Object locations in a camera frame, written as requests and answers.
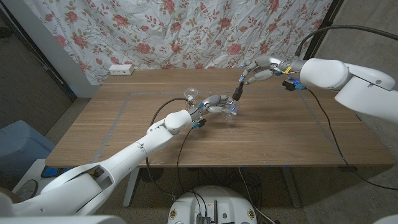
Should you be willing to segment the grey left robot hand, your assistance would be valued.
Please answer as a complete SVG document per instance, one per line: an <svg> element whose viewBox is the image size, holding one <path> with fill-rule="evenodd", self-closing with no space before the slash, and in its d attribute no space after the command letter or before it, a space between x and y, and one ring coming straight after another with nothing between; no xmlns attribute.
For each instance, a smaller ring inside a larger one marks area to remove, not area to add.
<svg viewBox="0 0 398 224"><path fill-rule="evenodd" d="M240 102L228 95L212 95L198 105L189 109L192 121L199 121L208 113L220 113L224 119L231 121L237 115Z"/></svg>

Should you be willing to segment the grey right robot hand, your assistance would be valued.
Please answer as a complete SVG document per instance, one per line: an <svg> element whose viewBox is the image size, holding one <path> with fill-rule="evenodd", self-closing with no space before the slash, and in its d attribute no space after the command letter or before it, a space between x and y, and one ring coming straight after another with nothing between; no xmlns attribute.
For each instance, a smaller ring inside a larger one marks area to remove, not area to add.
<svg viewBox="0 0 398 224"><path fill-rule="evenodd" d="M239 82L250 85L254 82L265 81L273 75L287 75L294 80L299 79L300 71L306 60L300 60L295 57L282 58L270 55L261 55L250 62L244 62L241 65L243 73Z"/></svg>

